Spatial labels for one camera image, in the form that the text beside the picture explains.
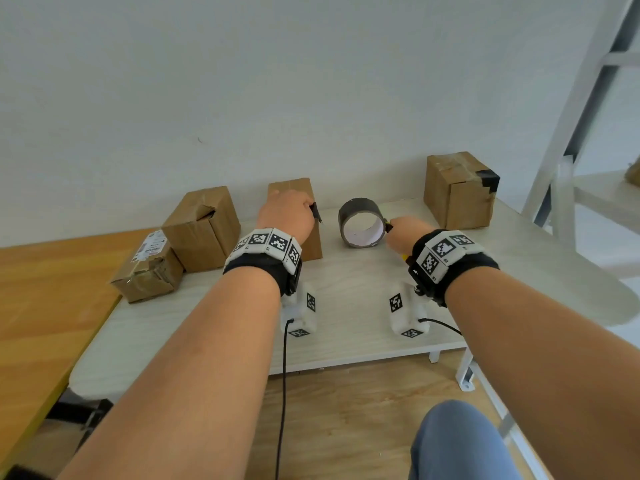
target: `black cable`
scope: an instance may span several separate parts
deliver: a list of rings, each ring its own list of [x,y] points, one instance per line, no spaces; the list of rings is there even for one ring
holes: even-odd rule
[[[280,476],[280,450],[282,448],[282,434],[284,433],[284,413],[287,410],[287,331],[293,318],[284,325],[284,343],[282,345],[282,415],[280,416],[280,434],[278,436],[278,454],[276,455],[276,480]]]
[[[422,323],[422,322],[434,322],[434,323],[439,323],[440,325],[443,325],[445,327],[447,327],[450,330],[453,330],[454,332],[456,332],[459,335],[462,335],[462,332],[460,330],[458,330],[457,328],[452,327],[451,325],[449,325],[448,323],[444,323],[441,322],[440,320],[434,320],[433,318],[420,318],[418,320],[418,322]]]

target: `white label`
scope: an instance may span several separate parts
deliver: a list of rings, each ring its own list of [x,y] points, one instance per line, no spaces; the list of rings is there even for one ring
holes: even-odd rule
[[[145,238],[144,242],[140,246],[140,249],[138,249],[135,256],[133,256],[131,262],[145,261],[149,258],[149,256],[158,254],[164,248],[165,243],[166,236],[164,235],[164,232],[162,232],[161,230],[152,232]]]

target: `human arm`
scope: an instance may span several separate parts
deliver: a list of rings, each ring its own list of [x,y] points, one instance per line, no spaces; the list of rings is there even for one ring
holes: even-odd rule
[[[314,225],[311,203],[304,193],[272,194],[257,226],[301,244]],[[224,274],[59,478],[243,478],[279,310],[266,271]]]
[[[391,220],[389,245],[411,254],[433,227]],[[445,299],[478,364],[558,479],[640,471],[640,351],[506,273],[476,267]]]

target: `small cardboard box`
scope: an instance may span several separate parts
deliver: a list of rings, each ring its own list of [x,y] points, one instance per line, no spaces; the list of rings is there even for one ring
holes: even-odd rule
[[[440,227],[486,227],[500,177],[468,152],[427,157],[424,202]]]
[[[311,188],[311,180],[308,178],[298,178],[297,180],[287,180],[285,182],[274,182],[269,184],[268,193],[274,190],[284,192],[285,190],[299,190],[308,193],[313,201],[314,190]],[[322,245],[320,244],[320,227],[318,221],[314,225],[308,239],[302,244],[302,261],[312,261],[313,259],[322,259]]]
[[[625,173],[625,179],[633,185],[640,187],[640,157],[636,160],[636,163],[631,165]]]
[[[162,226],[187,273],[222,267],[238,242],[240,222],[226,187],[187,193]]]
[[[129,303],[171,293],[182,279],[182,265],[161,230],[149,234],[111,279]]]

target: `person's leg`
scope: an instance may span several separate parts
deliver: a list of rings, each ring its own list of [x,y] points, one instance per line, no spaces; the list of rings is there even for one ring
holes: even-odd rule
[[[411,463],[410,480],[521,479],[498,430],[463,401],[445,401],[427,413]]]

